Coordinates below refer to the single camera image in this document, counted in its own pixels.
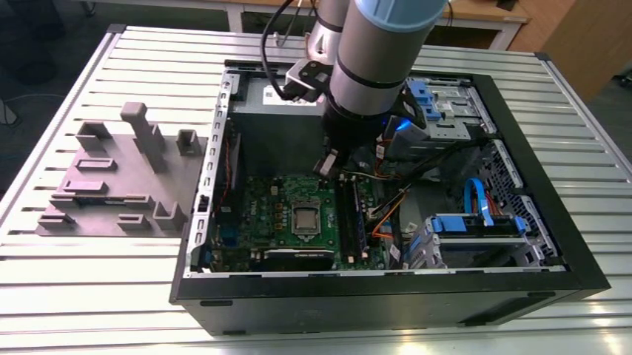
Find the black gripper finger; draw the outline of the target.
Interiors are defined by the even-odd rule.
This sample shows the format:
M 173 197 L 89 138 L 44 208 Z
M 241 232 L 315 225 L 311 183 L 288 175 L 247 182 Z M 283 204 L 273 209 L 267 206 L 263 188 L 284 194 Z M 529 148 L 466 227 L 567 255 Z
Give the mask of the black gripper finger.
M 314 173 L 322 178 L 334 178 L 338 171 L 338 151 L 331 149 L 326 156 L 318 160 L 314 166 Z

